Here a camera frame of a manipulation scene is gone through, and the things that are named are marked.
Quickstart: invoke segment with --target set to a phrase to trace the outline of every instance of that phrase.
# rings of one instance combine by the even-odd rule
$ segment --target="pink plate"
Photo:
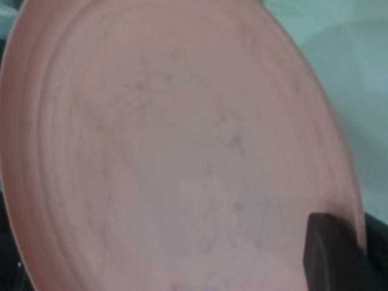
[[[38,291],[303,291],[310,212],[365,247],[332,109],[252,0],[30,0],[1,165]]]

